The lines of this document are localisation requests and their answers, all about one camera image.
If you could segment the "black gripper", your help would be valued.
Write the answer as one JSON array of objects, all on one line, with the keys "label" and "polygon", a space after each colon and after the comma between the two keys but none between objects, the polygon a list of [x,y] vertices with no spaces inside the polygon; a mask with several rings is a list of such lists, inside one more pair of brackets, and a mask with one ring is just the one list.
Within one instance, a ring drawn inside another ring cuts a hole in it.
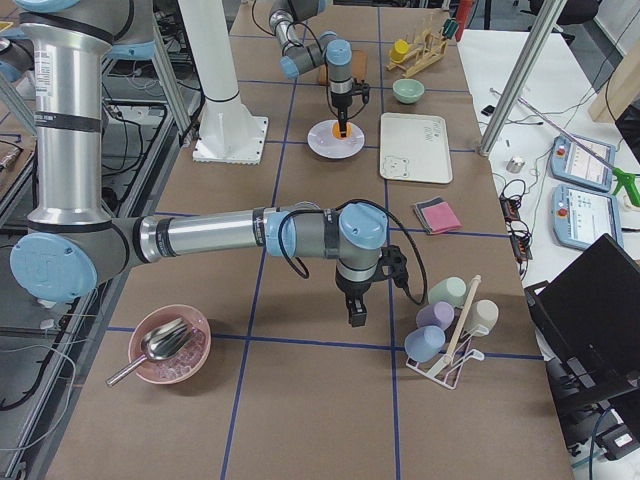
[{"label": "black gripper", "polygon": [[364,295],[371,288],[373,282],[370,280],[352,281],[340,273],[335,274],[335,282],[345,296],[349,325],[352,328],[364,326],[367,319],[367,309],[363,303]]},{"label": "black gripper", "polygon": [[350,135],[348,109],[352,105],[352,95],[350,93],[330,92],[331,106],[337,110],[337,123],[335,125],[335,136],[344,137]]}]

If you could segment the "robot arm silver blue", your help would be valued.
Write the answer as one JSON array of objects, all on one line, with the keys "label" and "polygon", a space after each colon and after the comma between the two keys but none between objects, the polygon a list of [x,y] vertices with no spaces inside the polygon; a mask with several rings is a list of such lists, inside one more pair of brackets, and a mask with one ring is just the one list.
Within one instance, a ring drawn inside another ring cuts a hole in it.
[{"label": "robot arm silver blue", "polygon": [[332,31],[304,44],[294,31],[296,25],[321,14],[326,7],[326,1],[275,1],[269,14],[269,28],[280,44],[280,65],[287,78],[296,79],[320,65],[326,67],[330,101],[337,113],[337,137],[344,139],[349,135],[348,109],[355,92],[351,45]]},{"label": "robot arm silver blue", "polygon": [[[272,256],[336,259],[352,327],[366,321],[364,293],[381,281],[382,246],[390,214],[367,200],[337,209],[310,203],[187,218],[113,218],[102,206],[103,57],[115,48],[154,53],[152,1],[14,1],[34,47],[34,113],[39,193],[29,233],[14,245],[10,268],[31,295],[66,302],[138,265],[206,251],[264,247]],[[256,164],[268,119],[245,107],[235,74],[221,1],[179,1],[206,98],[196,160]],[[270,32],[289,78],[327,64],[339,135],[347,134],[351,97],[368,86],[351,75],[350,44],[334,32],[319,46],[296,45],[295,22],[326,9],[326,1],[274,1]]]}]

